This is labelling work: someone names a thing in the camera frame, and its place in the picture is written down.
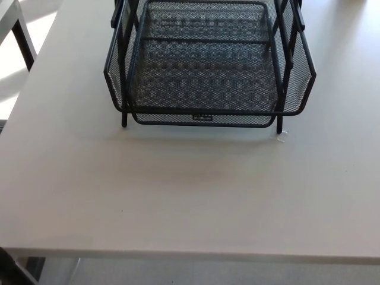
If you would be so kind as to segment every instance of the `tabletop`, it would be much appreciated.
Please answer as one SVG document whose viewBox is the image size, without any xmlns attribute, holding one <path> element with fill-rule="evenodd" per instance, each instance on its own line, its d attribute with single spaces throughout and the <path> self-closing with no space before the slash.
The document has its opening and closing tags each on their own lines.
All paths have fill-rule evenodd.
<svg viewBox="0 0 380 285">
<path fill-rule="evenodd" d="M 379 10 L 304 1 L 318 77 L 278 140 L 274 127 L 123 129 L 103 78 L 113 1 L 66 0 L 0 137 L 0 246 L 380 263 Z"/>
</svg>

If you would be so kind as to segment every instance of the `black mesh desk organizer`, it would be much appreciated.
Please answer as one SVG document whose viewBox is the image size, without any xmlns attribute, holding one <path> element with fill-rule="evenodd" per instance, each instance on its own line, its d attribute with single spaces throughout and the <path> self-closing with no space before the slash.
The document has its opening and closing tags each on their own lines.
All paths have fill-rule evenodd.
<svg viewBox="0 0 380 285">
<path fill-rule="evenodd" d="M 316 73 L 300 0 L 119 0 L 104 75 L 122 126 L 265 128 L 305 108 Z"/>
</svg>

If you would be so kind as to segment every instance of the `black metal rod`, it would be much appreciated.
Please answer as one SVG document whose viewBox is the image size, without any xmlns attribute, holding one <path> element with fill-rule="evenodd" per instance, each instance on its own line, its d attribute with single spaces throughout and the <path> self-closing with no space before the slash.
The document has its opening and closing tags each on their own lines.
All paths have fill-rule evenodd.
<svg viewBox="0 0 380 285">
<path fill-rule="evenodd" d="M 127 112 L 122 112 L 121 113 L 121 126 L 123 128 L 125 128 L 126 125 L 127 125 L 127 123 L 128 123 L 128 113 Z"/>
<path fill-rule="evenodd" d="M 19 20 L 17 20 L 14 24 L 12 32 L 14 33 L 14 37 L 16 38 L 17 44 L 21 50 L 21 54 L 23 55 L 26 67 L 28 71 L 30 71 L 34 64 L 34 57 Z"/>
<path fill-rule="evenodd" d="M 156 40 L 158 42 L 179 42 L 179 43 L 242 43 L 253 45 L 267 45 L 269 40 L 218 40 L 218 39 L 173 39 L 165 37 L 141 37 L 141 40 Z"/>
<path fill-rule="evenodd" d="M 280 135 L 283 132 L 283 117 L 281 115 L 277 116 L 277 126 L 276 133 Z"/>
</svg>

